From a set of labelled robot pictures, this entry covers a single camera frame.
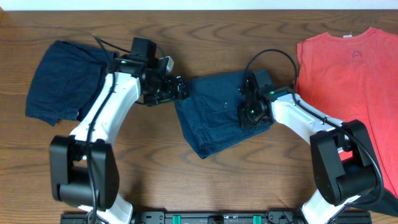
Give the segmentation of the navy blue shorts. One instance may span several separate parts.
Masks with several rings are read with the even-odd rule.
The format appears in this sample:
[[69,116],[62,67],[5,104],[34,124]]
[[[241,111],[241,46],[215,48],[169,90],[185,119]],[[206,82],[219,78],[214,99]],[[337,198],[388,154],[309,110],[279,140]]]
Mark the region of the navy blue shorts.
[[175,101],[175,110],[186,142],[201,159],[270,129],[269,124],[241,128],[238,106],[243,71],[219,73],[188,80],[189,97]]

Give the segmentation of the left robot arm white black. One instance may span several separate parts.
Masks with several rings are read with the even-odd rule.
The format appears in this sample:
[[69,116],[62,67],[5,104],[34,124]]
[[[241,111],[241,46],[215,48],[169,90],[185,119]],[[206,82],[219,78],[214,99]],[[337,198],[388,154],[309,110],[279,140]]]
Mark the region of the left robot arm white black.
[[127,112],[140,96],[157,106],[188,96],[174,61],[116,58],[93,106],[69,136],[50,143],[50,180],[55,200],[87,214],[82,223],[131,223],[133,206],[119,194],[113,146]]

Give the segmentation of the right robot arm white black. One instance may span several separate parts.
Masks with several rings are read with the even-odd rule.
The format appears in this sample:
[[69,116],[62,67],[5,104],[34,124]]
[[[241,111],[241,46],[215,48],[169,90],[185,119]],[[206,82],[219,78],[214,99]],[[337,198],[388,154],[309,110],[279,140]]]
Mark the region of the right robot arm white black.
[[365,125],[332,118],[304,102],[289,87],[243,88],[246,101],[238,108],[244,128],[277,122],[310,145],[317,189],[294,216],[294,223],[331,223],[347,207],[373,190],[378,203],[384,181]]

